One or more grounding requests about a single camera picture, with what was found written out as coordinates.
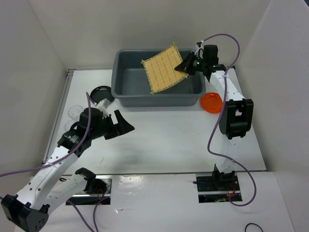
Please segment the woven bamboo mat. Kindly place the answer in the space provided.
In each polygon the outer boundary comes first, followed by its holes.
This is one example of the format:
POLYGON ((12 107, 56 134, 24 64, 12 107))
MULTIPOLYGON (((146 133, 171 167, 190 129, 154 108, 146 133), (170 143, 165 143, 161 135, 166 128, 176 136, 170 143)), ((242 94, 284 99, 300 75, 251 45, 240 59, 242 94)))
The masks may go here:
POLYGON ((175 70, 182 62, 183 58, 175 43, 155 56, 141 61, 152 95, 167 90, 188 77, 187 73, 175 70))

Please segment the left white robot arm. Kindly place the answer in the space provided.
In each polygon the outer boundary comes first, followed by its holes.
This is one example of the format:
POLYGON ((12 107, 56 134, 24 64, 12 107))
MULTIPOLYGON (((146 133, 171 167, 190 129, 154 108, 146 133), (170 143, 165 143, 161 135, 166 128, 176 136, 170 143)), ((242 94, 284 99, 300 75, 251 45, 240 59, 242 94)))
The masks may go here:
POLYGON ((80 114, 79 120, 62 135, 42 169, 18 193, 7 194, 1 200, 9 221, 25 232, 39 232, 51 213, 73 195, 82 191, 91 194, 102 188, 103 181, 86 168, 78 169, 60 185, 57 182, 93 140, 100 137, 109 140, 135 129, 118 110, 114 113, 116 124, 110 115, 97 108, 85 109, 80 114))

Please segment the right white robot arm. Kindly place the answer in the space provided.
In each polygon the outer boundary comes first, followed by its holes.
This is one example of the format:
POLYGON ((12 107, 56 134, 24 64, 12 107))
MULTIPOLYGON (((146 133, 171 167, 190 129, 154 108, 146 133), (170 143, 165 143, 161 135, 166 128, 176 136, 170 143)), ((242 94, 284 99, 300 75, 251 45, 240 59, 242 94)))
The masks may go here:
POLYGON ((174 70, 193 75, 201 72, 208 82, 213 85, 224 101, 222 115, 215 124, 223 135, 223 147, 215 164, 215 171, 219 174, 212 177, 211 184, 217 190, 228 185, 225 174, 235 170, 237 146, 251 129, 253 117, 253 101, 246 99, 236 88, 227 74, 223 64, 219 64, 218 47, 205 45, 197 52, 190 52, 174 70))

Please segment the grey plastic bin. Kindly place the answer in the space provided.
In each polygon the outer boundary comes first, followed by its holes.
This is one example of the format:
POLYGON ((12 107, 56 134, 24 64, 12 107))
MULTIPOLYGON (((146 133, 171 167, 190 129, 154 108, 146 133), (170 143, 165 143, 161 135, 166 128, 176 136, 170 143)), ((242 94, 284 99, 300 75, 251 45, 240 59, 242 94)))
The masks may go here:
POLYGON ((161 51, 163 49, 122 49, 116 53, 111 92, 123 107, 193 106, 206 93, 205 77, 197 72, 175 86, 152 95, 141 61, 161 51))

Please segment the black round plate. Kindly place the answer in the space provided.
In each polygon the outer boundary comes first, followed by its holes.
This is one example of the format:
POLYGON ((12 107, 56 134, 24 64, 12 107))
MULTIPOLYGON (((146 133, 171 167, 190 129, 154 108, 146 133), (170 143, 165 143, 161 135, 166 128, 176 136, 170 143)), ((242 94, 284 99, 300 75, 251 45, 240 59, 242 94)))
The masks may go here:
POLYGON ((111 87, 109 86, 99 86, 94 88, 90 93, 90 98, 93 103, 99 103, 100 101, 107 99, 110 102, 114 101, 112 96, 111 87))

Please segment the orange plastic plate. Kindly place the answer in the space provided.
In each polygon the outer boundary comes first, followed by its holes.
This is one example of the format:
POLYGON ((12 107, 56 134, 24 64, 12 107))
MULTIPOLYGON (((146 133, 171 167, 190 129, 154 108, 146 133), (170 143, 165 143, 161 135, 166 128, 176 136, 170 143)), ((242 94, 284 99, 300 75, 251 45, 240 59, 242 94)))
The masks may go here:
POLYGON ((217 114, 220 113, 223 107, 223 101, 218 93, 209 92, 206 93, 200 99, 201 107, 208 113, 217 114))

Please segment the clear glass cup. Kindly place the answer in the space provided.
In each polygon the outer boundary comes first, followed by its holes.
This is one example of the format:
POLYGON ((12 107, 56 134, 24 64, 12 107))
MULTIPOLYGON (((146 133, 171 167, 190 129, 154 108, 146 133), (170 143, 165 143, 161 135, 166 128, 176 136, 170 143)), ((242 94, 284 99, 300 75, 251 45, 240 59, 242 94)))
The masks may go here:
POLYGON ((65 132, 69 131, 71 127, 77 122, 77 120, 70 120, 65 124, 65 132))
POLYGON ((79 117, 79 115, 84 111, 84 108, 80 105, 74 105, 68 110, 68 116, 72 119, 79 117))

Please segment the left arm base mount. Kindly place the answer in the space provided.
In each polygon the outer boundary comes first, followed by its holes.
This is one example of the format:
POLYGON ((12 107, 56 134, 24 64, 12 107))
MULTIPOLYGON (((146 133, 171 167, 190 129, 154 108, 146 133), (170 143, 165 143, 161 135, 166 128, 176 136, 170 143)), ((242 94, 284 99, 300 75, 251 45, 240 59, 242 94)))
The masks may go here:
POLYGON ((94 187, 87 192, 80 191, 74 194, 69 201, 75 205, 110 205, 112 191, 112 176, 97 175, 94 187))

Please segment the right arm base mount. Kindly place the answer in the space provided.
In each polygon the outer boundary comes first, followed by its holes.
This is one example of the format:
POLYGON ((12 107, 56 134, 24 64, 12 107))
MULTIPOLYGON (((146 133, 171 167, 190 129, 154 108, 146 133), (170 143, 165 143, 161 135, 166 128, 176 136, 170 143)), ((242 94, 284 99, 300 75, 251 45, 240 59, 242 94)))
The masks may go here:
POLYGON ((199 203, 241 202, 242 196, 235 171, 220 172, 217 166, 211 174, 196 175, 193 184, 197 187, 199 203))

